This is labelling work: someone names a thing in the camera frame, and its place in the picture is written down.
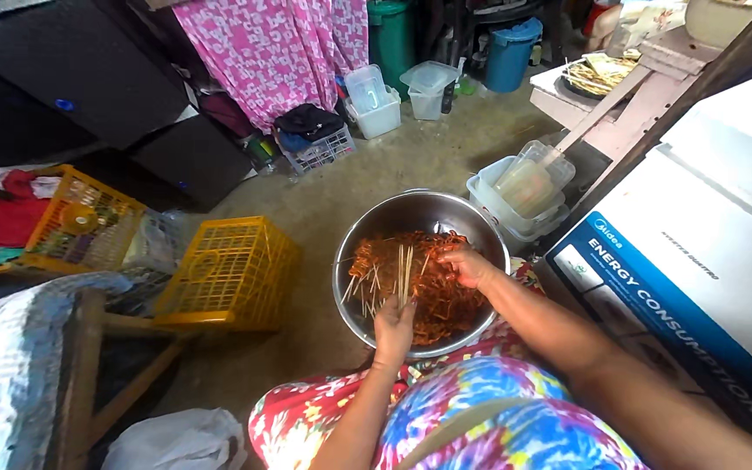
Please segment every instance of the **black bag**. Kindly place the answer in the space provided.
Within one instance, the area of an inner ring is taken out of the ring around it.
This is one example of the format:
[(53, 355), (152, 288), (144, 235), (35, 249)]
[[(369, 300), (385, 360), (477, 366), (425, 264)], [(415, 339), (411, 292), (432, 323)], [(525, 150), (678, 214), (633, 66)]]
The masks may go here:
[(305, 103), (278, 117), (274, 124), (280, 131), (315, 142), (338, 132), (344, 126), (344, 120), (338, 114)]

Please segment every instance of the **person's lap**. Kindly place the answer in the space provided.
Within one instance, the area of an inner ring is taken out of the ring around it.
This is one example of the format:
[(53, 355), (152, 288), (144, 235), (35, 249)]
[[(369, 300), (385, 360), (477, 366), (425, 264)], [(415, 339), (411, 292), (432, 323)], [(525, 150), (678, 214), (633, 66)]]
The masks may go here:
[[(544, 294), (532, 266), (518, 258), (512, 261), (513, 278)], [(473, 344), (403, 366), (393, 385), (392, 407), (409, 386), (432, 371), (484, 356), (527, 359), (529, 351), (498, 317)], [(347, 376), (315, 376), (269, 390), (257, 401), (248, 421), (248, 434), (257, 455), (269, 468), (307, 468), (366, 375), (367, 370)]]

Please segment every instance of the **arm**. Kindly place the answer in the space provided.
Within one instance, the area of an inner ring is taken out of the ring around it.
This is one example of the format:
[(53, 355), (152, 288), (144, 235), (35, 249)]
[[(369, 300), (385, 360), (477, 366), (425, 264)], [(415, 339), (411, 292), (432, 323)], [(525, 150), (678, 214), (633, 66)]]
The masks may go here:
[(752, 468), (752, 436), (675, 390), (600, 329), (530, 292), (478, 253), (445, 253), (533, 351), (656, 468)]
[(392, 295), (376, 314), (373, 365), (347, 411), (321, 445), (310, 470), (370, 468), (393, 382), (411, 348), (414, 310), (416, 303), (412, 300), (400, 313), (397, 296)]

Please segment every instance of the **pink curtain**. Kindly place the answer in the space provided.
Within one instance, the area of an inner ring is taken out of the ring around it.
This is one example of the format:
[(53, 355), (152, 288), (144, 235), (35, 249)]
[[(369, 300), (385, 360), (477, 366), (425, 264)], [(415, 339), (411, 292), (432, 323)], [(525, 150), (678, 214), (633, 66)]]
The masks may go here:
[(194, 0), (173, 7), (211, 74), (258, 129), (368, 63), (366, 0)]

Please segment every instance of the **blue bucket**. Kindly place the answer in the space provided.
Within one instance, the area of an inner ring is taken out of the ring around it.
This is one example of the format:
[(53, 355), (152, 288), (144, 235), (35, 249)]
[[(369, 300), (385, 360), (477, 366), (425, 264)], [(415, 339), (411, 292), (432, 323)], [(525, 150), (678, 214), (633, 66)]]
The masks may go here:
[(486, 65), (486, 88), (496, 93), (517, 90), (539, 36), (541, 21), (534, 17), (509, 29), (493, 31)]

